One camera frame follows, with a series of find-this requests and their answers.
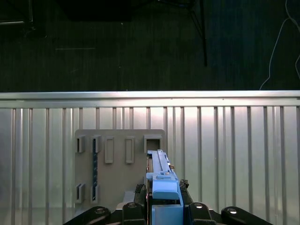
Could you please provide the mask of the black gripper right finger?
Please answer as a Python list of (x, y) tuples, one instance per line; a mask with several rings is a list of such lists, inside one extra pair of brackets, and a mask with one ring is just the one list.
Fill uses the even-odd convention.
[(235, 206), (225, 207), (220, 213), (210, 210), (202, 202), (193, 202), (187, 180), (180, 180), (180, 191), (184, 203), (183, 224), (185, 225), (269, 225), (270, 223), (248, 211)]

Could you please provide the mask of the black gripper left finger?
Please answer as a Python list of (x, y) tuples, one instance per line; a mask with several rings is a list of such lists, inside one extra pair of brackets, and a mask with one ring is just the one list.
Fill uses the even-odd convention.
[(147, 224), (145, 212), (145, 185), (138, 184), (134, 191), (132, 202), (122, 202), (118, 208), (111, 212), (103, 206), (92, 207), (73, 219), (67, 225), (145, 225)]

